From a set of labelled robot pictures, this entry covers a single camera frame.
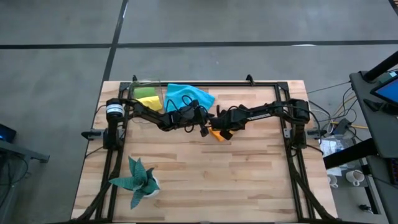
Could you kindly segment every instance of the cup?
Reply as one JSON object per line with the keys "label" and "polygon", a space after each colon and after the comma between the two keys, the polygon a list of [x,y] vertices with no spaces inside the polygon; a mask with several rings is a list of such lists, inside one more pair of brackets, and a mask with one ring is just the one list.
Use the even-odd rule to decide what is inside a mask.
{"label": "cup", "polygon": [[337,177],[335,175],[328,174],[328,180],[330,187],[333,187],[334,189],[338,188]]}
{"label": "cup", "polygon": [[352,170],[346,173],[346,179],[357,187],[365,179],[365,175],[360,170]]}

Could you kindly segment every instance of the butcher block tabletop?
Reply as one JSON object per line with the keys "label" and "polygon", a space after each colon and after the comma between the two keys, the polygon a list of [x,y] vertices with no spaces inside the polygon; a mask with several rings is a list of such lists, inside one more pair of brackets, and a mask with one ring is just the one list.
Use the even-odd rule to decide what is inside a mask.
{"label": "butcher block tabletop", "polygon": [[[303,81],[286,82],[291,98],[308,100]],[[104,82],[97,107],[117,97],[119,84]],[[220,109],[239,104],[250,108],[276,100],[274,88],[267,86],[198,88],[216,98],[209,110],[213,114],[216,114],[216,105],[220,105]],[[165,94],[166,87],[157,91]],[[93,128],[104,129],[107,125],[102,107]],[[311,121],[306,128],[312,127]],[[308,143],[318,147],[316,141],[308,140]],[[87,153],[101,146],[102,140],[91,141]],[[118,188],[114,222],[297,221],[279,118],[248,122],[246,130],[237,131],[230,141],[222,142],[211,134],[201,137],[199,128],[192,133],[183,129],[163,132],[148,122],[129,121],[121,177],[131,176],[128,156],[135,160],[141,158],[146,169],[155,168],[153,174],[160,182],[160,192],[154,198],[142,199],[130,210],[132,192]],[[311,191],[336,217],[322,155],[307,148],[303,150],[303,157]],[[72,218],[81,215],[99,192],[105,158],[106,150],[100,149],[85,159]],[[108,211],[109,196],[110,190],[103,216]],[[301,190],[300,198],[304,216],[308,217]]]}

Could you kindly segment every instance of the teal cloth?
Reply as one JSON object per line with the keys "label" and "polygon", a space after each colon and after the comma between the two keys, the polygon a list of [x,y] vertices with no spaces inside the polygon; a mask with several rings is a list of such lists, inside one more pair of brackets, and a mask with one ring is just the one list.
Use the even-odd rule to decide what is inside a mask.
{"label": "teal cloth", "polygon": [[[183,106],[186,106],[185,103],[182,101],[182,96],[187,95],[192,100],[198,100],[199,105],[206,108],[206,110],[210,109],[213,106],[215,97],[211,96],[210,94],[206,93],[203,90],[199,90],[190,85],[178,85],[178,84],[168,84],[166,97],[164,100],[164,105],[166,107],[168,100],[172,100],[178,109]],[[188,97],[184,97],[184,101],[186,103],[190,103],[190,99]],[[172,102],[169,103],[168,107],[166,108],[166,112],[175,111],[175,107]]]}

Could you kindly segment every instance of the gray floor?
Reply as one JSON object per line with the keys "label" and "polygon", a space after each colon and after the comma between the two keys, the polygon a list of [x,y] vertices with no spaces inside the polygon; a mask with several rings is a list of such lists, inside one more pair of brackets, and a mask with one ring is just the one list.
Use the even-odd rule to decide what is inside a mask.
{"label": "gray floor", "polygon": [[[121,0],[0,0],[0,44],[110,43]],[[387,0],[133,1],[119,42],[388,40],[398,17]],[[119,49],[110,80],[305,80],[307,90],[348,81],[395,52],[396,45]],[[108,49],[0,50],[0,123],[17,143],[51,154],[32,162],[13,223],[68,220],[72,211]],[[310,94],[333,110],[349,85]],[[359,107],[356,124],[365,125]],[[361,138],[369,137],[360,131]],[[339,217],[387,223],[357,209],[362,189],[333,190]]]}

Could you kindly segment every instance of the monitor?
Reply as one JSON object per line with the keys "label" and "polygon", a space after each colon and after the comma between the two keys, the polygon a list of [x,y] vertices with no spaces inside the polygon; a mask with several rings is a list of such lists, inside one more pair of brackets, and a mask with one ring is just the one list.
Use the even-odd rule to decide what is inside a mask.
{"label": "monitor", "polygon": [[398,75],[371,90],[371,94],[398,106]]}

